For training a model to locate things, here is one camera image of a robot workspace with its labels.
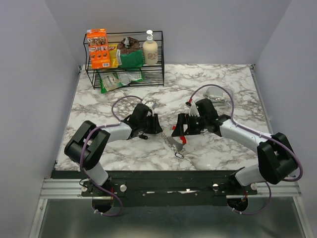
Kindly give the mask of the silver key with black clip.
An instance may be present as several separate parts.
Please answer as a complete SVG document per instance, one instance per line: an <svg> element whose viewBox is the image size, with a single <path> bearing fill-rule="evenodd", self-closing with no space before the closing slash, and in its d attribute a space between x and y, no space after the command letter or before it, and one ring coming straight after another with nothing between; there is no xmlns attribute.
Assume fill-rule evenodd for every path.
<svg viewBox="0 0 317 238"><path fill-rule="evenodd" d="M143 139L143 140L147 140L148 139L148 136L146 136L144 133L140 134L138 137L140 139Z"/></svg>

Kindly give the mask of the red carabiner keyring with chain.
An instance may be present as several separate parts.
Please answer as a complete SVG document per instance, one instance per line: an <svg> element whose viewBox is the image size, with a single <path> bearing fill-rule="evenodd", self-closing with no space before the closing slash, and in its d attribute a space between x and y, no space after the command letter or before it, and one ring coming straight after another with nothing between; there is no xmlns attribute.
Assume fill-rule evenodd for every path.
<svg viewBox="0 0 317 238"><path fill-rule="evenodd" d="M161 136L166 145L173 151L175 157L177 157L178 159L184 159L184 155L182 154L183 144L181 144L171 136L171 129L168 127L164 128Z"/></svg>

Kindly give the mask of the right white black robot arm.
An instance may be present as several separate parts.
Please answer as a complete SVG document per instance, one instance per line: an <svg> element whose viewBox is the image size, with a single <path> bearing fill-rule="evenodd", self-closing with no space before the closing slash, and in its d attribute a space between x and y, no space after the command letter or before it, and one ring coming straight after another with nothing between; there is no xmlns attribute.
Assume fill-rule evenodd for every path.
<svg viewBox="0 0 317 238"><path fill-rule="evenodd" d="M231 175L228 189L239 194L246 186L257 182L278 184L298 168L287 137L282 133L270 135L234 124L231 116L218 115L212 102L201 99L188 102L189 113L178 115L172 137L199 135L205 130L229 138L255 152L258 163L241 168Z"/></svg>

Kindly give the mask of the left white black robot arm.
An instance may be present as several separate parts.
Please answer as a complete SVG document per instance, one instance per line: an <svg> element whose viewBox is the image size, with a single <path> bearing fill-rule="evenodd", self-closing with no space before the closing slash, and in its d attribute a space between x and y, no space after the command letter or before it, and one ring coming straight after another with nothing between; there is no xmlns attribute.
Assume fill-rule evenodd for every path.
<svg viewBox="0 0 317 238"><path fill-rule="evenodd" d="M104 196L110 189L109 175L100 164L106 145L135 137L146 139L147 134L161 133L162 128L154 108L153 102L138 103L131 115L113 125L97 126L86 120L67 143L64 154L94 181L93 191L97 195Z"/></svg>

